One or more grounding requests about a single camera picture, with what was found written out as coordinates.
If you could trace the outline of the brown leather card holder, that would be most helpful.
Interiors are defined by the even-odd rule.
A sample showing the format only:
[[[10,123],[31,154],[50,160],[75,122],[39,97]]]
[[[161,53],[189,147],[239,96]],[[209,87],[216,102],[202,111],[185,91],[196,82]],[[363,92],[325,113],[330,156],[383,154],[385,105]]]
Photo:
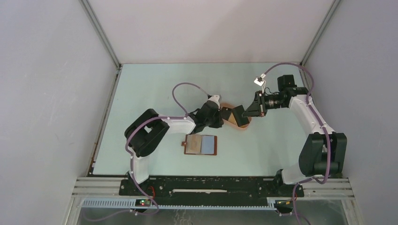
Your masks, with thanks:
[[[185,140],[181,143],[184,148],[185,155],[217,155],[217,141],[215,135],[186,135]]]

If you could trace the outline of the pink oval tray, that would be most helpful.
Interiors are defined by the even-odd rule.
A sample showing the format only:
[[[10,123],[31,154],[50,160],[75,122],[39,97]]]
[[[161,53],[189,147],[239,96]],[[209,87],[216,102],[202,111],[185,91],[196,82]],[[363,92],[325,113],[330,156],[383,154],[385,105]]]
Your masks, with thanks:
[[[243,117],[244,108],[242,105],[234,106],[229,103],[220,103],[221,118],[224,123],[238,130],[246,130],[250,123],[251,117]]]

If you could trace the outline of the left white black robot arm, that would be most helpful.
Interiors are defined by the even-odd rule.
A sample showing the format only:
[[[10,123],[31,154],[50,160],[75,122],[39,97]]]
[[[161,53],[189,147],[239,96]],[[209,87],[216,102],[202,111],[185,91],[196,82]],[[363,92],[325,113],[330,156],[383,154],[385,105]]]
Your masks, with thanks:
[[[166,134],[196,135],[204,128],[221,128],[223,120],[218,95],[211,96],[201,108],[184,116],[159,115],[146,110],[124,132],[125,150],[130,154],[130,189],[137,195],[148,191],[149,156]]]

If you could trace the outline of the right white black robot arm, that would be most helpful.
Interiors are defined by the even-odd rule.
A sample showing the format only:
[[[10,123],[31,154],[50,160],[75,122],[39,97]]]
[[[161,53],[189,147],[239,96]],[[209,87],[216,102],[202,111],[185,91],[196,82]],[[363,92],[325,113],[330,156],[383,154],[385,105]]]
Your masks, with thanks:
[[[261,90],[255,92],[253,102],[242,114],[244,117],[264,117],[268,110],[288,108],[307,135],[298,162],[279,172],[281,178],[274,181],[274,192],[285,196],[291,191],[292,184],[310,178],[325,183],[329,176],[341,173],[347,137],[326,123],[316,109],[308,89],[297,86],[292,75],[278,77],[278,92],[269,95],[265,93],[265,74],[257,77],[254,83]]]

